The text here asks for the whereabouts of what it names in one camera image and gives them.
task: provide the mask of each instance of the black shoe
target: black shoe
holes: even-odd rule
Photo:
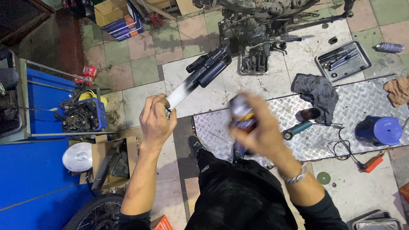
[[[207,150],[203,144],[202,140],[197,136],[190,136],[187,141],[189,142],[189,147],[194,150],[196,153],[199,153],[200,149]]]

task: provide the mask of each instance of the green grinding disc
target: green grinding disc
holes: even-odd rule
[[[322,184],[322,185],[327,185],[331,181],[331,177],[328,173],[326,172],[320,172],[317,175],[317,180]]]

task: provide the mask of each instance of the hand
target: hand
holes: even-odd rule
[[[251,152],[267,156],[271,160],[277,153],[288,151],[283,143],[277,119],[271,115],[267,104],[260,97],[245,94],[247,103],[253,108],[258,126],[249,134],[231,127],[231,135]]]
[[[173,109],[169,119],[165,115],[166,95],[161,93],[146,99],[145,107],[139,116],[144,139],[142,145],[150,150],[160,150],[176,127],[176,109]]]

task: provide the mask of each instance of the gray rag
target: gray rag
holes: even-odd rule
[[[292,82],[291,91],[301,93],[301,99],[311,102],[313,107],[321,111],[321,117],[315,120],[317,123],[332,123],[338,93],[326,77],[297,74]]]

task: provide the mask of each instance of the black pants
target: black pants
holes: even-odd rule
[[[281,193],[280,181],[270,173],[266,168],[262,167],[255,160],[237,159],[234,163],[216,158],[210,151],[200,149],[196,156],[199,166],[199,189],[200,192],[212,181],[217,175],[223,173],[224,170],[234,167],[237,170],[248,170],[263,177],[268,183],[274,185]]]

